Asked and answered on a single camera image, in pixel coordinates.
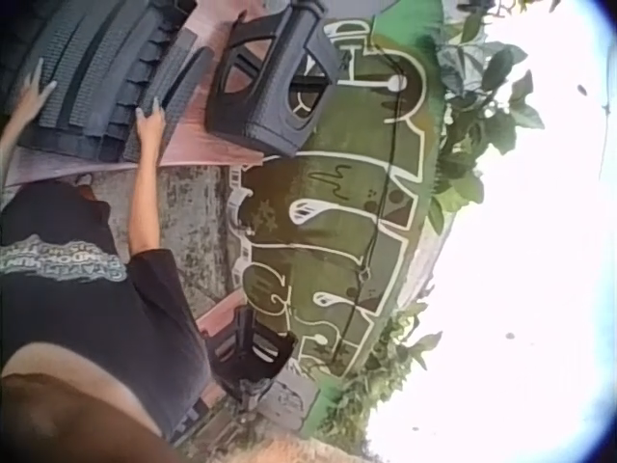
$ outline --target table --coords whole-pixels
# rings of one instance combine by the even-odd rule
[[[248,18],[264,14],[259,0],[199,0],[185,26],[198,35],[195,47],[208,46],[215,61],[203,78],[178,124],[161,160],[162,167],[207,165],[258,165],[263,155],[208,134],[203,128],[205,105],[212,75],[227,41],[231,22],[244,10]],[[134,169],[134,163],[97,163],[48,152],[17,148],[7,185],[94,172]]]

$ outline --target bright sky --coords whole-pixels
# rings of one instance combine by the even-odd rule
[[[371,420],[391,463],[575,462],[615,404],[615,255],[598,181],[609,34],[579,3],[489,31],[529,54],[529,103],[547,129],[520,129],[516,151],[481,166],[485,203],[457,218],[417,333],[443,330],[442,342]]]

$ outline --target person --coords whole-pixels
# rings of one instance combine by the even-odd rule
[[[42,66],[3,131],[0,186],[21,132],[56,86],[40,92]],[[136,126],[128,264],[110,206],[92,190],[32,183],[0,213],[0,437],[14,461],[175,462],[167,440],[208,380],[174,256],[161,248],[158,100],[149,117],[137,110]]]

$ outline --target black plastic chair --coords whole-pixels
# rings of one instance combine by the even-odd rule
[[[280,336],[259,323],[249,306],[237,308],[233,322],[216,335],[203,336],[214,378],[241,413],[254,411],[298,341],[293,333]]]
[[[244,22],[240,14],[215,70],[206,106],[206,129],[251,150],[294,155],[309,138],[335,84],[346,66],[323,27],[326,8],[319,0],[292,0],[279,14]],[[270,41],[261,60],[247,48],[252,41]],[[311,58],[314,75],[304,75]],[[232,70],[251,80],[248,87],[228,92]],[[309,110],[294,113],[290,95],[303,95]]]

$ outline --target graffiti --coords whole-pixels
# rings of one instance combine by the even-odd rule
[[[334,100],[295,158],[231,168],[228,218],[239,242],[233,280],[258,319],[298,336],[302,369],[341,377],[396,304],[432,188],[435,134],[413,52],[373,41],[363,20],[326,32],[351,56]],[[303,98],[291,98],[296,111],[310,109]],[[275,393],[294,408],[282,386]]]

